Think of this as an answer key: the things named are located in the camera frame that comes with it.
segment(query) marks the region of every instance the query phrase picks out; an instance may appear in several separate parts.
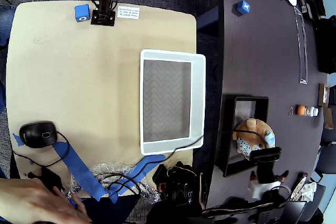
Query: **brown box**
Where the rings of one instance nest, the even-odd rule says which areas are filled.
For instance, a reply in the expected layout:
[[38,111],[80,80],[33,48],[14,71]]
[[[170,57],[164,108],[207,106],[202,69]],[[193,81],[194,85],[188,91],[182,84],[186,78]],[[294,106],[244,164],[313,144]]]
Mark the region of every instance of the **brown box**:
[[[325,102],[323,102],[324,97],[324,89],[326,90],[327,99]],[[334,129],[334,124],[332,121],[332,111],[330,108],[328,108],[329,103],[329,92],[330,89],[326,87],[325,84],[320,84],[320,90],[319,90],[319,106],[323,107],[323,116],[324,116],[324,128],[332,130]]]

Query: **dark conference table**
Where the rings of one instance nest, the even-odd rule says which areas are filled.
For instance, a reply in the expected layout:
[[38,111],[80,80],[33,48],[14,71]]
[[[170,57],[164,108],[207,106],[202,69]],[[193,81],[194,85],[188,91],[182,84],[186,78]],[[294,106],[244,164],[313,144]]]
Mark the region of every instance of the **dark conference table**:
[[[313,25],[305,19],[308,85],[299,83],[295,11],[288,1],[245,0],[250,4],[250,13],[246,15],[235,10],[240,1],[219,0],[218,5],[218,71],[223,70],[223,85],[220,83],[218,89],[222,90],[222,105],[228,94],[269,98],[267,123],[275,133],[276,145],[282,149],[274,173],[280,175],[288,169],[284,184],[292,187],[299,172],[309,175],[313,172],[323,129],[323,112],[320,110],[313,118],[289,117],[289,108],[297,104],[317,106],[319,83],[326,83],[327,75],[318,70]],[[223,119],[218,118],[220,106],[218,103],[215,116],[218,121]],[[214,140],[210,156],[216,144]],[[207,207],[220,205],[230,196],[251,200],[247,190],[250,172],[251,169],[224,178],[215,166]]]

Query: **wooden table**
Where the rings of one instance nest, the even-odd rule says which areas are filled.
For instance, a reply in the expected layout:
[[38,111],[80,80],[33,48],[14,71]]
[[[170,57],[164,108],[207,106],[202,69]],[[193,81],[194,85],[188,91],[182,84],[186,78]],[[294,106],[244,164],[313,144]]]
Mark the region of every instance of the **wooden table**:
[[[89,1],[20,4],[7,59],[7,114],[13,150],[41,164],[59,157],[49,146],[18,147],[13,133],[22,125],[53,121],[88,166],[104,162],[132,165],[140,152],[140,52],[161,49],[196,53],[192,15],[140,8],[140,18],[117,18],[114,27],[76,22],[74,7]],[[15,157],[21,178],[40,167]],[[174,154],[168,166],[192,164],[192,150]],[[63,162],[50,167],[65,187],[70,174]],[[151,185],[151,171],[147,178]]]
[[[218,65],[223,68],[218,71],[223,71],[223,85],[220,83],[219,87],[223,94],[222,105],[228,94],[269,98],[267,122],[275,133],[276,145],[282,149],[274,172],[282,174],[288,169],[285,185],[291,187],[299,172],[309,175],[313,172],[323,129],[323,112],[320,110],[314,118],[297,115],[290,118],[289,108],[297,104],[317,106],[319,83],[326,83],[327,75],[318,71],[313,25],[305,20],[308,85],[299,83],[296,20],[294,8],[288,1],[245,0],[250,4],[250,13],[246,15],[235,9],[240,1],[219,0],[222,43]],[[216,143],[212,144],[211,158]],[[207,207],[222,204],[229,196],[250,199],[247,190],[250,172],[251,169],[224,178],[215,167]]]

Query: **white paper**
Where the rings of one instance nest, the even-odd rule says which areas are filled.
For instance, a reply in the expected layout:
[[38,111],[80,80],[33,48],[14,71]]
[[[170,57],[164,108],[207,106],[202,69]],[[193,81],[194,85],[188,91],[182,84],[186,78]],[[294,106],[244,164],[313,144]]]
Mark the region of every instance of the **white paper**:
[[118,18],[132,18],[139,19],[140,8],[118,6]]

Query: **crumpled paper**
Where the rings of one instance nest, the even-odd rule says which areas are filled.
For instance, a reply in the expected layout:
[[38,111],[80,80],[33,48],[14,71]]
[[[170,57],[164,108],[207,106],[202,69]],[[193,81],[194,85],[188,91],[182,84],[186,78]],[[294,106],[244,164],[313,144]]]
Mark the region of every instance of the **crumpled paper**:
[[304,184],[304,186],[294,196],[294,200],[306,201],[306,202],[313,201],[316,189],[317,189],[316,182]]

